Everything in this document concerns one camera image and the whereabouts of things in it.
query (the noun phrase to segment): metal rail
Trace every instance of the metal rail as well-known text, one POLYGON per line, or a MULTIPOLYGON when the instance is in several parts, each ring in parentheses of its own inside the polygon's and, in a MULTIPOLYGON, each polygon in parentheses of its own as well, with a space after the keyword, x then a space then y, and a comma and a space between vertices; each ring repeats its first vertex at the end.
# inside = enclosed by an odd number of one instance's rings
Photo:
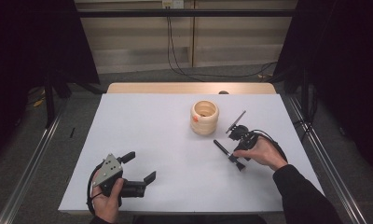
POLYGON ((293 17, 312 11, 293 9, 79 9, 81 18, 115 17, 293 17))
MULTIPOLYGON (((297 99, 295 97, 291 97, 290 102, 291 102, 292 107, 295 110, 295 113, 297 114, 297 117, 299 119, 303 119, 303 115, 301 112, 301 106, 300 106, 300 103, 297 101, 297 99)), ((307 135, 309 137, 309 140, 311 141, 314 151, 317 154, 318 159, 320 160, 321 164, 324 166, 325 172, 328 175, 329 180, 331 181, 332 186, 337 192, 341 202, 343 203, 344 208, 349 214, 350 219, 352 220, 352 223, 354 224, 366 223, 366 220, 363 214, 361 213, 357 202, 353 198, 349 189, 344 184, 342 178, 340 177, 340 174, 335 168, 334 163, 331 161, 328 154, 326 153, 326 150, 323 144, 321 143, 320 139, 318 138, 317 133, 312 127, 309 128, 309 125, 307 123, 303 123, 302 127, 305 132, 309 129, 309 132, 307 133, 307 135)))
POLYGON ((64 112, 66 107, 67 100, 62 102, 62 105, 59 108, 59 112, 55 117, 55 120, 51 123, 51 125, 44 131, 38 146, 35 149, 35 152, 30 159, 29 163, 27 164, 26 169, 21 176, 21 179, 18 182, 18 185, 10 195, 7 200, 6 205, 4 206, 1 214, 0 214, 0 224, 11 224, 17 215, 19 207, 26 195, 27 190, 30 187, 32 179, 35 175, 35 172, 44 157, 44 154, 48 148, 49 142, 58 127, 61 115, 64 112))

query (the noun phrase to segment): white tabletop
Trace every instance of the white tabletop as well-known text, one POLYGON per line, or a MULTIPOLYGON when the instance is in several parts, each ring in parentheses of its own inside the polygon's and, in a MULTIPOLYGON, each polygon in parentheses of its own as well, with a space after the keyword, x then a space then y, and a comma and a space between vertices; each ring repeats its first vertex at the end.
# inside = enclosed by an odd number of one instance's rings
POLYGON ((103 95, 60 211, 88 212, 86 189, 94 167, 108 153, 121 157, 130 151, 136 158, 123 165, 124 177, 142 181, 153 171, 157 179, 144 198, 122 199, 121 211, 154 214, 256 213, 282 211, 282 199, 269 167, 254 161, 242 172, 213 143, 228 151, 237 142, 225 134, 242 113, 239 124, 268 133, 282 147, 289 163, 322 188, 300 144, 280 95, 138 94, 103 95), (210 100, 220 110, 216 131, 208 136, 193 133, 190 107, 210 100))

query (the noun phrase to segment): sleeve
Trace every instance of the sleeve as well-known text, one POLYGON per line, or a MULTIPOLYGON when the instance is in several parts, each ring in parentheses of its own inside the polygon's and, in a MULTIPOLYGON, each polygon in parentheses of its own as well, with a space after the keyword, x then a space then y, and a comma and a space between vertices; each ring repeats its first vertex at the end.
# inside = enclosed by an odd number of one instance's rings
POLYGON ((102 219, 99 218, 99 217, 94 217, 94 218, 91 220, 90 224, 111 224, 111 223, 106 222, 106 221, 102 220, 102 219))
POLYGON ((285 165, 273 175, 283 197, 287 224, 342 223, 330 201, 293 165, 285 165))

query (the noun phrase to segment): right hand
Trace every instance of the right hand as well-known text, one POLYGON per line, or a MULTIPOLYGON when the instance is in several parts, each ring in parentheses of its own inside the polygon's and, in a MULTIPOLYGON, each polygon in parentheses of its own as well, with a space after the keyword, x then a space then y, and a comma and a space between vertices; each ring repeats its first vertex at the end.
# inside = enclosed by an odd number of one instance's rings
POLYGON ((271 142, 260 136, 253 148, 234 151, 233 156, 251 158, 261 165, 267 165, 273 171, 277 171, 288 164, 271 142))

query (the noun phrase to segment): power outlet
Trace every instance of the power outlet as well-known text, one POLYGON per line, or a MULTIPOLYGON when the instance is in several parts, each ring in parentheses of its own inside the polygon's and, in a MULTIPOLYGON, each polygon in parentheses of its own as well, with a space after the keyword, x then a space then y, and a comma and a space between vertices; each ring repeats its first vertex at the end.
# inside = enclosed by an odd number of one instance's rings
POLYGON ((173 0, 173 8, 184 9, 184 0, 173 0))
POLYGON ((162 0, 162 8, 173 8, 173 0, 162 0))

